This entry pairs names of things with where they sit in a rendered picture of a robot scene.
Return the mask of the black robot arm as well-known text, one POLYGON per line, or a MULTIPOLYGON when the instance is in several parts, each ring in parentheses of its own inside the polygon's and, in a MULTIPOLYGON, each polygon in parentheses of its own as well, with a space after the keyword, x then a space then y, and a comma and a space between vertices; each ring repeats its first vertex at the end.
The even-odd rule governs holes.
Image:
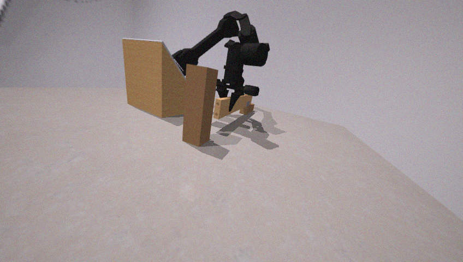
POLYGON ((269 43, 259 43, 256 28, 250 24, 247 13, 238 11, 226 13, 219 21, 217 29, 191 49, 183 49, 172 57, 177 62, 183 75, 186 75, 186 64, 197 65, 198 58, 224 38, 238 37, 240 43, 229 40, 224 47, 228 48, 227 61, 240 65, 262 67, 268 58, 269 43), (240 23, 239 31, 237 20, 240 23))

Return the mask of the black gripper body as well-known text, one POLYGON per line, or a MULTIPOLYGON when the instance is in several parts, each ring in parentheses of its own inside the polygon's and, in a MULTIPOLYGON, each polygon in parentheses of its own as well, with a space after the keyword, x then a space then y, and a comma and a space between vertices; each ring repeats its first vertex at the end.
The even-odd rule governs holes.
POLYGON ((224 79, 220 81, 220 79, 217 79, 217 88, 218 90, 227 90, 233 89, 234 93, 238 94, 246 94, 250 96, 258 96, 259 94, 259 87, 257 86, 251 86, 251 85, 245 85, 241 86, 240 81, 241 81, 241 76, 243 73, 243 65, 236 64, 236 63, 230 63, 226 62, 226 65, 224 65, 224 79), (230 84, 230 85, 226 85, 230 84), (236 86, 233 86, 236 85, 236 86))

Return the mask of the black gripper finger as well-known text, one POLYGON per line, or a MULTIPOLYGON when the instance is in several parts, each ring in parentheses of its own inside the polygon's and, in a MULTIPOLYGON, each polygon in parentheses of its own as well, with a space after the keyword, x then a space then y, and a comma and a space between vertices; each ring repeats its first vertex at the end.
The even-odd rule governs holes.
POLYGON ((220 98, 227 97, 228 92, 229 92, 229 90, 218 90, 218 89, 216 89, 216 91, 218 92, 220 98))
POLYGON ((233 106, 235 105, 236 101, 240 96, 243 96, 244 94, 238 94, 238 93, 231 93, 231 98, 230 98, 230 104, 229 104, 229 112, 231 112, 233 106))

